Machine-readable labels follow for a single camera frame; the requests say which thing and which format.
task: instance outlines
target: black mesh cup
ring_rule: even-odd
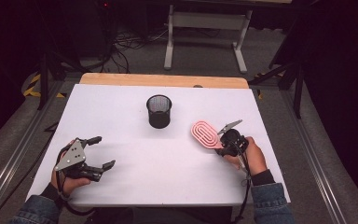
[[[165,95],[154,95],[146,102],[149,113],[149,123],[152,127],[162,129],[170,124],[172,102]]]

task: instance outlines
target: denim sleeve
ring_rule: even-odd
[[[39,195],[32,195],[22,206],[20,211],[8,223],[43,223],[56,224],[60,216],[61,209],[47,198]]]
[[[295,223],[281,183],[252,187],[251,191],[257,224]]]

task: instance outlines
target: white table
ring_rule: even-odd
[[[152,128],[147,120],[145,103],[154,94],[172,100],[171,123],[162,130]],[[102,142],[86,147],[86,163],[101,167],[117,162],[100,182],[74,191],[72,204],[239,205],[246,189],[244,173],[192,137],[190,128],[200,119],[217,130],[243,119],[235,129],[255,139],[275,180],[283,182],[251,90],[77,84],[28,197],[43,191],[60,149],[71,139],[100,135]]]

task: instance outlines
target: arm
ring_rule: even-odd
[[[263,152],[255,144],[255,140],[252,137],[246,139],[249,141],[249,146],[244,153],[248,159],[253,182],[251,192],[254,200],[255,222],[258,224],[295,223],[284,197],[283,185],[275,183],[271,171],[267,169]],[[225,156],[225,159],[239,168],[237,158]]]
[[[72,191],[78,187],[88,185],[90,181],[87,178],[71,179],[61,176],[63,184],[63,194],[69,197]],[[40,195],[32,195],[27,202],[22,206],[20,211],[8,223],[58,223],[60,216],[63,198],[57,191],[57,179],[55,172],[51,175],[51,180],[48,186]]]

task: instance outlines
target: pink object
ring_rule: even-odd
[[[217,131],[204,120],[197,121],[191,128],[191,133],[207,148],[223,148],[219,135],[217,135]]]

